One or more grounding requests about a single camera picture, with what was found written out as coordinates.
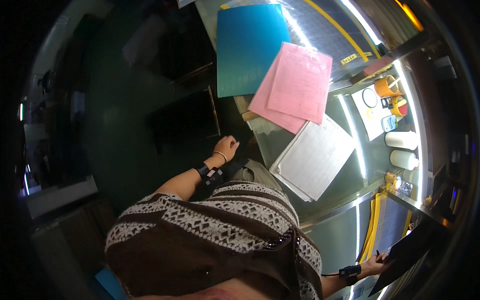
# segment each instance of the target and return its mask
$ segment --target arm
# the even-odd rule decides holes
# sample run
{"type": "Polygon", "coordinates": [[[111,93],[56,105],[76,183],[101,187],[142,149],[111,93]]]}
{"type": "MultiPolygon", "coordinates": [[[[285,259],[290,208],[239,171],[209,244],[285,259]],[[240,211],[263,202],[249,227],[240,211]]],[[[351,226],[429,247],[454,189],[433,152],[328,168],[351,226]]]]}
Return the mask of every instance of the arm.
{"type": "MultiPolygon", "coordinates": [[[[214,153],[211,157],[204,160],[204,163],[208,166],[209,169],[213,167],[221,167],[226,162],[231,161],[235,155],[235,151],[239,147],[240,142],[237,142],[233,136],[224,136],[215,146],[214,151],[219,151],[227,157],[225,161],[224,157],[221,154],[214,153]]],[[[173,194],[184,201],[188,201],[190,197],[195,192],[195,189],[202,182],[200,174],[197,170],[191,168],[190,170],[183,172],[169,181],[165,182],[161,187],[159,187],[155,193],[167,193],[173,194]]]]}
{"type": "MultiPolygon", "coordinates": [[[[387,257],[388,254],[386,252],[382,252],[380,253],[378,258],[377,255],[372,255],[369,260],[360,264],[361,273],[357,275],[358,280],[362,280],[370,275],[380,274],[381,272],[388,269],[393,261],[389,262],[388,264],[377,263],[377,260],[379,260],[380,258],[382,259],[382,261],[385,261],[387,257]]],[[[324,299],[347,286],[347,281],[344,278],[340,278],[339,276],[320,276],[320,280],[322,282],[324,299]]]]}

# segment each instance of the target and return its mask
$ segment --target hand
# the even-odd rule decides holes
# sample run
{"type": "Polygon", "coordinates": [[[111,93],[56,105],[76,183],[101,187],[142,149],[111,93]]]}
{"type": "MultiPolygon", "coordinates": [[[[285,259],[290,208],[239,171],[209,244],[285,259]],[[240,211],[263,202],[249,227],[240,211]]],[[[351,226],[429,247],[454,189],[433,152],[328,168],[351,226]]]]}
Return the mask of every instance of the hand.
{"type": "Polygon", "coordinates": [[[381,263],[384,262],[387,257],[387,252],[380,252],[380,255],[377,256],[374,254],[366,262],[360,264],[362,277],[377,275],[388,269],[392,265],[393,261],[388,262],[387,264],[381,263]]]}
{"type": "Polygon", "coordinates": [[[213,150],[223,153],[227,158],[226,162],[229,162],[235,156],[235,152],[237,151],[239,145],[240,142],[237,142],[232,135],[229,135],[224,136],[220,141],[218,141],[213,150]]]}

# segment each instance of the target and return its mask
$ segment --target yellow label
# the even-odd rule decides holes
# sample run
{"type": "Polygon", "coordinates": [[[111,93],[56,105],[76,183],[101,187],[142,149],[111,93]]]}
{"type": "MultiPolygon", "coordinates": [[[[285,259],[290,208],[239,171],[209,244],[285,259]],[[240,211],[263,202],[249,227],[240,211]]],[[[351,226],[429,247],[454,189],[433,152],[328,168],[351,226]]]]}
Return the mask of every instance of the yellow label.
{"type": "Polygon", "coordinates": [[[357,58],[357,57],[358,57],[357,54],[356,54],[356,53],[353,53],[353,54],[350,55],[349,57],[342,59],[340,62],[342,63],[342,65],[344,65],[344,64],[346,64],[347,62],[352,61],[352,60],[354,60],[354,59],[357,58]]]}
{"type": "MultiPolygon", "coordinates": [[[[365,54],[365,56],[373,56],[373,53],[371,53],[371,52],[364,52],[363,54],[365,54]]],[[[342,65],[344,65],[344,64],[346,64],[347,62],[354,60],[354,59],[357,58],[358,56],[359,56],[358,53],[353,53],[353,54],[350,55],[349,57],[342,59],[340,62],[342,63],[342,65]]]]}

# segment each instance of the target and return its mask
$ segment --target wooden block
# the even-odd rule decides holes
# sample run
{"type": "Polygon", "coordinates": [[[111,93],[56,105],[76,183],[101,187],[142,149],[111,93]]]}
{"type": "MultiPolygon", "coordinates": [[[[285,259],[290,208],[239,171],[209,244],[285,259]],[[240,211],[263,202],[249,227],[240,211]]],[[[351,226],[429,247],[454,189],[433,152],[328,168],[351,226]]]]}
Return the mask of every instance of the wooden block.
{"type": "Polygon", "coordinates": [[[254,119],[254,118],[258,117],[258,115],[256,113],[254,113],[253,111],[247,111],[247,112],[242,113],[241,117],[244,121],[248,121],[248,120],[251,120],[251,119],[254,119]]]}

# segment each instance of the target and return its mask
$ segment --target pen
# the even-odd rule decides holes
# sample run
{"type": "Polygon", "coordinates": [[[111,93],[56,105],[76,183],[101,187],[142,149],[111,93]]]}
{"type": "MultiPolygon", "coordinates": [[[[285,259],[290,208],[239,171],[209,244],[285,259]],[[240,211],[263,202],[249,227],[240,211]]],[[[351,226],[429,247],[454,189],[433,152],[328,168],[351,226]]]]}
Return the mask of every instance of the pen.
{"type": "MultiPolygon", "coordinates": [[[[380,256],[380,252],[378,252],[377,250],[377,258],[380,256]]],[[[380,263],[383,264],[384,262],[382,260],[380,260],[380,263]]]]}

